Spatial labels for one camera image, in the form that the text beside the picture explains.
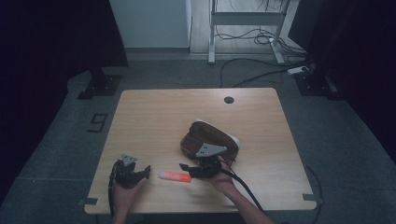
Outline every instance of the brown leather shoe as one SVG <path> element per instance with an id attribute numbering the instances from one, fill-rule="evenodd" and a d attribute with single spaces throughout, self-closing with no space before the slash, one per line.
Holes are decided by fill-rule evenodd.
<path id="1" fill-rule="evenodd" d="M 181 151 L 187 158 L 192 158 L 204 143 L 227 147 L 220 156 L 229 166 L 233 165 L 240 148 L 239 140 L 203 120 L 196 119 L 180 142 Z"/>

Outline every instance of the orange object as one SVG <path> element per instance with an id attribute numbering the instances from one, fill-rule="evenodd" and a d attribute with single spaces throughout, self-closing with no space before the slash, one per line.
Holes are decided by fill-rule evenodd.
<path id="1" fill-rule="evenodd" d="M 186 182 L 186 183 L 191 182 L 191 176 L 186 175 L 186 174 L 178 174 L 178 173 L 161 171 L 158 174 L 158 177 L 161 179 L 175 180 L 175 181 Z"/>

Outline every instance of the black curtain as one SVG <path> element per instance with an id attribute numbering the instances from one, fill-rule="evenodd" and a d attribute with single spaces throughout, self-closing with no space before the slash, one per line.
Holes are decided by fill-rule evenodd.
<path id="1" fill-rule="evenodd" d="M 108 0 L 1 1 L 3 201 L 67 94 L 92 67 L 128 66 Z"/>

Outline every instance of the wooden table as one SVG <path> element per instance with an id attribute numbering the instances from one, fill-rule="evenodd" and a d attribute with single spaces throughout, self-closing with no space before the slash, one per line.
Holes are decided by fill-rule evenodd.
<path id="1" fill-rule="evenodd" d="M 227 96 L 233 97 L 232 104 L 224 102 Z M 179 144 L 195 119 L 240 140 L 233 170 L 264 210 L 316 207 L 316 202 L 303 199 L 303 194 L 313 192 L 274 89 L 193 89 L 122 93 L 88 196 L 98 201 L 86 204 L 85 211 L 109 214 L 108 177 L 113 163 L 128 154 L 138 158 L 136 171 L 147 165 L 152 168 L 132 212 L 236 212 L 231 201 L 205 181 L 182 183 L 158 177 L 160 171 L 184 173 L 180 163 L 194 165 L 182 155 Z"/>

